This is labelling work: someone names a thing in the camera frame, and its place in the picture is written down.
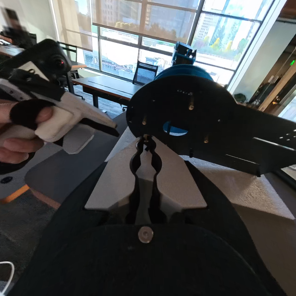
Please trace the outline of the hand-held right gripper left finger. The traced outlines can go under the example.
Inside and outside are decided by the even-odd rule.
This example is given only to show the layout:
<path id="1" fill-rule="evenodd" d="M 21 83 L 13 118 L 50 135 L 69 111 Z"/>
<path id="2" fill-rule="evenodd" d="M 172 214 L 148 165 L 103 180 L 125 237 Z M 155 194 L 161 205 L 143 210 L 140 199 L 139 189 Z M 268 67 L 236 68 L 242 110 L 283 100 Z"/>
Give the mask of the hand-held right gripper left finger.
<path id="1" fill-rule="evenodd" d="M 99 210 L 120 216 L 125 223 L 135 223 L 140 203 L 139 178 L 143 137 L 131 143 L 120 139 L 105 161 L 88 201 L 86 210 Z"/>

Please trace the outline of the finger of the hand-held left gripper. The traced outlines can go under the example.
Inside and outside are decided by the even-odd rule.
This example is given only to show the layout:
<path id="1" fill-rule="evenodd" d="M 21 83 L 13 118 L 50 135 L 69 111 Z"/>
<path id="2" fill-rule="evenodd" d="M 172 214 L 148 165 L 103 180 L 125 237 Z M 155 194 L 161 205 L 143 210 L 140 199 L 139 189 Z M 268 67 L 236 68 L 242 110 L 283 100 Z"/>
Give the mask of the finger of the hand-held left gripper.
<path id="1" fill-rule="evenodd" d="M 97 131 L 118 137 L 117 124 L 97 107 L 77 98 L 70 92 L 65 92 L 60 99 L 60 109 L 72 114 L 72 118 L 63 126 L 65 135 L 77 124 L 89 126 Z"/>
<path id="2" fill-rule="evenodd" d="M 93 139 L 95 129 L 88 125 L 75 125 L 63 136 L 62 149 L 68 154 L 77 154 Z"/>

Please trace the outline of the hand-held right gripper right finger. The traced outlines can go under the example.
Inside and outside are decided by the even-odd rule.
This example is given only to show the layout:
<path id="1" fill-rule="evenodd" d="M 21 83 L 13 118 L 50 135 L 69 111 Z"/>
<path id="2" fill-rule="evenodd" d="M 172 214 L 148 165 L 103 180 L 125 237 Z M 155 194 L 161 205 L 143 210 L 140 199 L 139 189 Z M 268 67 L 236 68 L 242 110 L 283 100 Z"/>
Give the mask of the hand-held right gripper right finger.
<path id="1" fill-rule="evenodd" d="M 166 223 L 175 213 L 205 209 L 207 203 L 185 161 L 154 136 L 148 147 L 155 170 L 148 208 L 151 222 Z"/>

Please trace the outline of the blue hobby robot arm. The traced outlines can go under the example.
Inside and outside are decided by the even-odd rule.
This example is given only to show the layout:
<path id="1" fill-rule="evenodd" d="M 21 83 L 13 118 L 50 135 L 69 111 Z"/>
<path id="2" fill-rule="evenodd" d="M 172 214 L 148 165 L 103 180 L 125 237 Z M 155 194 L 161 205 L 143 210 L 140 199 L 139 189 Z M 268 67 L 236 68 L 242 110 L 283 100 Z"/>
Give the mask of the blue hobby robot arm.
<path id="1" fill-rule="evenodd" d="M 126 119 L 136 138 L 252 175 L 296 164 L 295 122 L 237 103 L 194 65 L 173 65 L 141 87 Z"/>

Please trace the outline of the dark grey desk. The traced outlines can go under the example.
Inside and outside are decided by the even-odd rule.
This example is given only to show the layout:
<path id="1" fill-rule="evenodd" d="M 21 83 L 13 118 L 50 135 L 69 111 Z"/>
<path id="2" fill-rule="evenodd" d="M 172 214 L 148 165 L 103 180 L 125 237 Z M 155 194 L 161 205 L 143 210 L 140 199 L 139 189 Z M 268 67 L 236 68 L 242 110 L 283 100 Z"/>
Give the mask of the dark grey desk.
<path id="1" fill-rule="evenodd" d="M 127 127 L 124 113 L 114 120 L 119 124 L 122 135 L 123 128 Z M 103 162 L 103 157 L 113 150 L 116 142 L 116 138 L 98 132 L 80 154 L 69 155 L 60 150 L 31 168 L 25 181 L 38 196 L 43 194 L 62 203 Z M 182 157 L 193 164 L 194 158 Z M 295 217 L 295 189 L 290 185 L 291 177 L 283 171 L 268 173 L 265 177 Z M 234 206 L 239 214 L 243 214 L 243 221 L 251 230 L 255 245 L 272 275 L 288 295 L 295 295 L 295 220 Z"/>

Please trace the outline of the person's left hand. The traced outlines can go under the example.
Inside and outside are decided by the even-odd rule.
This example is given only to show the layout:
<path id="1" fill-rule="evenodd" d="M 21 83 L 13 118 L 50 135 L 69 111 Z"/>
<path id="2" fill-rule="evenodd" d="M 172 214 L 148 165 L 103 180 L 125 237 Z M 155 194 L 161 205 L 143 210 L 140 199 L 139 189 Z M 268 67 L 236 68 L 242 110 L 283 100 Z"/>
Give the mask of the person's left hand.
<path id="1" fill-rule="evenodd" d="M 16 102 L 1 99 L 0 123 L 1 127 L 10 123 L 9 114 Z M 0 148 L 0 161 L 9 164 L 19 164 L 29 158 L 29 154 L 40 150 L 44 141 L 35 137 L 34 139 L 8 138 Z"/>

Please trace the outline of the brown wooden table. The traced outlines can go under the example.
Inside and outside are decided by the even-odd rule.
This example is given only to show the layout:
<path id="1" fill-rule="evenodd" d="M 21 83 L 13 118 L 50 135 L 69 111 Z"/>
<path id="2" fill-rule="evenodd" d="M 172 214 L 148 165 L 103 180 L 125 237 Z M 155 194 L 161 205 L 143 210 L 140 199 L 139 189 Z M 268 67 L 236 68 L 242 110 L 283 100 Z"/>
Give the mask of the brown wooden table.
<path id="1" fill-rule="evenodd" d="M 72 80 L 81 85 L 83 92 L 91 94 L 93 105 L 99 107 L 99 98 L 118 103 L 123 109 L 128 105 L 132 96 L 142 87 L 109 76 L 94 76 Z"/>

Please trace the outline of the beige roller blind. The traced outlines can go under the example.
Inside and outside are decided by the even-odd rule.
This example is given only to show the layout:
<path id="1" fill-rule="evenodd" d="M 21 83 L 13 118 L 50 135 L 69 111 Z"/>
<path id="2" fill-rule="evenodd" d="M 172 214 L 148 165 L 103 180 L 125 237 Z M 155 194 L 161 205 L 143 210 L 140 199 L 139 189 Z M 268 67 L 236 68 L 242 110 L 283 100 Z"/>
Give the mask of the beige roller blind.
<path id="1" fill-rule="evenodd" d="M 198 4 L 196 0 L 92 0 L 92 21 L 101 28 L 186 43 Z"/>
<path id="2" fill-rule="evenodd" d="M 93 51 L 90 0 L 53 0 L 51 6 L 58 41 Z"/>

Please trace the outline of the large glass window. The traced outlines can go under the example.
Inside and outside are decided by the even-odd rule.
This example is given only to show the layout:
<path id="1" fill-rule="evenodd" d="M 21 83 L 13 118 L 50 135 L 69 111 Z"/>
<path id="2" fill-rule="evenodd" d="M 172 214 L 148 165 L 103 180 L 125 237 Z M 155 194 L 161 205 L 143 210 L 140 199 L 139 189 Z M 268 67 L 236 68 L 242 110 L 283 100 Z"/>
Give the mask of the large glass window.
<path id="1" fill-rule="evenodd" d="M 245 57 L 274 1 L 199 0 L 185 44 L 197 51 L 194 65 L 212 79 L 227 85 Z M 174 46 L 141 35 L 91 26 L 93 51 L 78 49 L 78 61 L 96 71 L 131 80 L 138 61 L 158 66 L 158 73 L 172 65 Z"/>

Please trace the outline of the grey foam sheet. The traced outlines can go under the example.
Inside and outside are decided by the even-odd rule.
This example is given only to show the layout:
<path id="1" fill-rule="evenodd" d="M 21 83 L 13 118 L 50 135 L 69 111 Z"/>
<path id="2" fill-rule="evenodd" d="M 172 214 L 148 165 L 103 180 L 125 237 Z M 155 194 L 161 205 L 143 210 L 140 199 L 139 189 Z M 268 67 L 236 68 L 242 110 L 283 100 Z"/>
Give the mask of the grey foam sheet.
<path id="1" fill-rule="evenodd" d="M 131 143 L 136 138 L 127 128 L 120 139 L 124 143 Z M 193 166 L 213 182 L 233 205 L 295 220 L 294 215 L 266 177 L 251 176 L 244 172 L 198 159 L 193 160 Z"/>

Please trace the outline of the black mesh office chair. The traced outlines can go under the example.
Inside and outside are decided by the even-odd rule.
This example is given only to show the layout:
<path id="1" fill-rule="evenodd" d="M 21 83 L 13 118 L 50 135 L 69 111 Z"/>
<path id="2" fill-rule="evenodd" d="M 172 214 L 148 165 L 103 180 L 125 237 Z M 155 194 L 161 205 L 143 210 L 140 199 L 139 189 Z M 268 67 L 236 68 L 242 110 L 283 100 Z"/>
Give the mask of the black mesh office chair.
<path id="1" fill-rule="evenodd" d="M 157 71 L 157 65 L 151 65 L 138 61 L 132 84 L 144 86 L 145 84 L 152 82 L 157 75 Z"/>

